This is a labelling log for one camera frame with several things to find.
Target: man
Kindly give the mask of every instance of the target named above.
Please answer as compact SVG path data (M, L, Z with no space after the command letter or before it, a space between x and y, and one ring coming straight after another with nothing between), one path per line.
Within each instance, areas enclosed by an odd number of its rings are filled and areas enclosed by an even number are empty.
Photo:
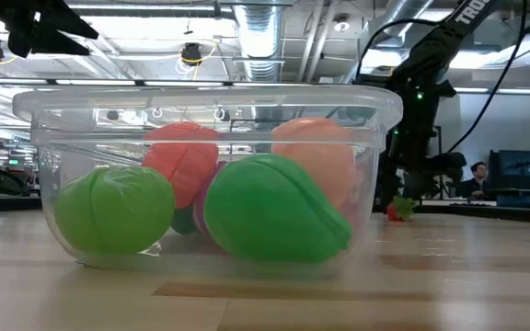
M459 195L464 198L483 200L486 199L484 192L490 188L486 182L488 178L488 168L483 162L478 162L471 166L471 172L474 174L473 179L462 182L459 185Z

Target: green toy fruit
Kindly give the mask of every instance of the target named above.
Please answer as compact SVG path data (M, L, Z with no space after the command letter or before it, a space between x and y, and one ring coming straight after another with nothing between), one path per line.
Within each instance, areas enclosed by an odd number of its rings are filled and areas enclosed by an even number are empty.
M176 209L171 227L178 234L192 234L196 232L193 224L193 206Z
M294 161L253 155L224 167L205 201L215 242L233 256L323 262L349 245L351 226Z
M76 250L136 253L168 229L175 210L169 182L139 166L96 169L61 189L54 215Z

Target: orange toy peach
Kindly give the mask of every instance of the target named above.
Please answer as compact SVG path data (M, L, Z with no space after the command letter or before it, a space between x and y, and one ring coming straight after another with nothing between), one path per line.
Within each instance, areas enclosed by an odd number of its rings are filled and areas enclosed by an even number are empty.
M144 136L150 141L215 141L217 138L218 132L190 122L169 124ZM200 192L217 159L215 143L154 143L148 148L143 166L163 175L173 186L177 208L185 208Z
M332 120L300 118L273 130L276 141L347 142L349 131ZM354 185L353 151L346 143L274 144L274 154L294 160L310 175L333 206L339 208Z

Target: wooden table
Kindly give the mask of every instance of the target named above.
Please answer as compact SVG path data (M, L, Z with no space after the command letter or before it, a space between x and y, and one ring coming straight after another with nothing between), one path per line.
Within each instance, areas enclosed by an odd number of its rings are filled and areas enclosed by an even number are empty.
M340 277L275 281L87 268L0 213L0 330L530 331L530 223L376 220Z

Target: clear plastic container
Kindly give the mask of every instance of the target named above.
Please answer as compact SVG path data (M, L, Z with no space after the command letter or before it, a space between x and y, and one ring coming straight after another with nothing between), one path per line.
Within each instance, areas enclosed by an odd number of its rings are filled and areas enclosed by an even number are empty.
M366 86L29 92L42 206L87 265L327 276L362 242L402 105Z

